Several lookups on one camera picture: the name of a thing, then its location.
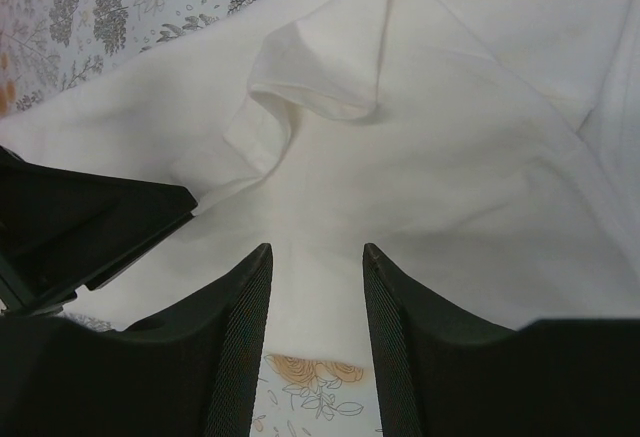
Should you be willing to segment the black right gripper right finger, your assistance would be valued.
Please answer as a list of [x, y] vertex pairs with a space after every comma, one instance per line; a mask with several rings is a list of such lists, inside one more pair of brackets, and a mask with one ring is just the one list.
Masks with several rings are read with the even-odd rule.
[[363, 283], [385, 435], [638, 434], [637, 320], [511, 330], [428, 289], [372, 244]]

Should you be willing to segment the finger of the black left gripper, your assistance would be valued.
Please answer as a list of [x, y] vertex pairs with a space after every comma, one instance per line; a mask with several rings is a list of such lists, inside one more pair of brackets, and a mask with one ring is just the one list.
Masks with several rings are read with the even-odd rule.
[[54, 169], [1, 151], [1, 301], [5, 313], [57, 312], [188, 223], [184, 187]]

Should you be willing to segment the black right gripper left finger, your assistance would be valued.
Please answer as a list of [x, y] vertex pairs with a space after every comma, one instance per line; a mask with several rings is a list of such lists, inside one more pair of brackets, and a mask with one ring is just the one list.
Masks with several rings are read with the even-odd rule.
[[1, 321], [5, 436], [246, 436], [273, 257], [258, 246], [226, 275], [123, 331], [59, 317]]

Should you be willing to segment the white t-shirt with black print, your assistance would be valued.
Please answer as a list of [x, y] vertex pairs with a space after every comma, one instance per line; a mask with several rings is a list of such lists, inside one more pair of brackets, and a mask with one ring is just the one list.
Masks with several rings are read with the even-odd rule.
[[639, 313], [639, 192], [586, 142], [638, 0], [259, 0], [4, 118], [195, 219], [75, 311], [132, 323], [273, 248], [269, 351], [365, 366], [362, 251], [490, 321]]

